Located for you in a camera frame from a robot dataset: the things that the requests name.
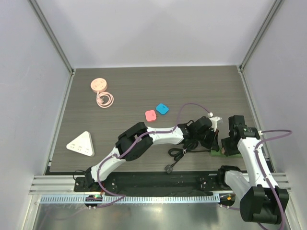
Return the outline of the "green power strip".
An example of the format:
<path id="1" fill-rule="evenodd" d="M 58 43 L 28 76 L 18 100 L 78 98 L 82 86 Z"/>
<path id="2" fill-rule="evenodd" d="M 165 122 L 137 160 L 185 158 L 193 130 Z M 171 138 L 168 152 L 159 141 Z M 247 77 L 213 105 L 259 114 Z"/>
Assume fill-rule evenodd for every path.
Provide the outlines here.
<path id="1" fill-rule="evenodd" d="M 241 159 L 242 155 L 241 154 L 236 154 L 236 155 L 231 155 L 231 156 L 226 156 L 221 153 L 221 151 L 210 151 L 210 156 L 211 157 L 219 157 L 219 158 L 229 158 L 229 159 Z"/>

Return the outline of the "blue plug adapter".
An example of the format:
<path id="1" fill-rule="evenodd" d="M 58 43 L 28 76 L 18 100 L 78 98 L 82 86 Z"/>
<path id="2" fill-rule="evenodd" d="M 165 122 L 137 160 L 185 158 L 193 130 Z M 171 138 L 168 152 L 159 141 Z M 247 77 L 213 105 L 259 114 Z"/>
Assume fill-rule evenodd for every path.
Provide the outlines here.
<path id="1" fill-rule="evenodd" d="M 165 104 L 160 103 L 156 107 L 156 111 L 160 113 L 161 115 L 165 115 L 169 111 L 169 108 Z"/>

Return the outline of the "pink red plug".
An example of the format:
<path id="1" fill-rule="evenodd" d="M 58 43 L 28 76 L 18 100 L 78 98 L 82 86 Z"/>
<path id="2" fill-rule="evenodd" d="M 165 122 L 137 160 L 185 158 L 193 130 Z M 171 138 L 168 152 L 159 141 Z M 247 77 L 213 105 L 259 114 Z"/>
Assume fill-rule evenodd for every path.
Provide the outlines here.
<path id="1" fill-rule="evenodd" d="M 155 110 L 148 110 L 145 112 L 145 119 L 147 122 L 154 122 L 157 119 Z"/>

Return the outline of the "pink round power socket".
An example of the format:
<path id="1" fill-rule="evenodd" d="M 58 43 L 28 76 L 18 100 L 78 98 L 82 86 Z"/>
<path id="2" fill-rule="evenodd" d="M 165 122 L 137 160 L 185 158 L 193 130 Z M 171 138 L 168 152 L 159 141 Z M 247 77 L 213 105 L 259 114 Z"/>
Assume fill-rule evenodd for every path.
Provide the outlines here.
<path id="1" fill-rule="evenodd" d="M 93 92 L 101 93 L 101 92 L 105 92 L 107 90 L 108 84 L 107 84 L 107 81 L 105 79 L 96 78 L 91 82 L 90 87 L 91 87 Z"/>

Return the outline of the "white triangular power socket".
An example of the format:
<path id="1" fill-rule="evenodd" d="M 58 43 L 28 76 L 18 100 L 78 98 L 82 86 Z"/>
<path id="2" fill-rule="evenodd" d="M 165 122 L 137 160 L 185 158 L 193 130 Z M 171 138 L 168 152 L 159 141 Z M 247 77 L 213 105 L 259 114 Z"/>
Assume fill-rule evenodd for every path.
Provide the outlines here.
<path id="1" fill-rule="evenodd" d="M 84 156 L 94 156 L 94 146 L 91 134 L 88 131 L 84 131 L 78 137 L 68 143 L 66 145 L 66 149 Z"/>

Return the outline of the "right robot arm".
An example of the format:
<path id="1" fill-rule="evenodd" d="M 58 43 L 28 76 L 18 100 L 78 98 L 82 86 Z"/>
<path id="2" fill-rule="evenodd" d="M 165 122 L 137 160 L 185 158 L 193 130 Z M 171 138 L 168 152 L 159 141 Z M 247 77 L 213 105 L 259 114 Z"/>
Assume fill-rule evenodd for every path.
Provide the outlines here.
<path id="1" fill-rule="evenodd" d="M 247 169 L 248 179 L 235 166 L 223 165 L 216 177 L 221 189 L 231 188 L 239 200 L 239 211 L 245 222 L 285 225 L 284 212 L 289 201 L 286 189 L 278 186 L 270 172 L 260 139 L 263 133 L 248 127 L 242 115 L 229 117 L 229 136 L 221 140 L 225 156 L 241 154 Z"/>

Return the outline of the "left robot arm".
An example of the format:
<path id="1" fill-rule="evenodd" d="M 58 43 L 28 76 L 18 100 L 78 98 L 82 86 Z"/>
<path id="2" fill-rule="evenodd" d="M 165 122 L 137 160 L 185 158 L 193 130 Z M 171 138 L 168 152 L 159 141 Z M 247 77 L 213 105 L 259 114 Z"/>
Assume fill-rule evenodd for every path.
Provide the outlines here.
<path id="1" fill-rule="evenodd" d="M 138 159 L 155 145 L 181 145 L 181 148 L 168 152 L 175 162 L 188 152 L 196 152 L 199 145 L 205 148 L 205 152 L 218 151 L 218 124 L 221 121 L 221 117 L 209 115 L 168 128 L 152 128 L 138 122 L 119 135 L 114 148 L 102 161 L 85 171 L 85 186 L 93 192 L 99 190 L 102 182 L 117 167 Z"/>

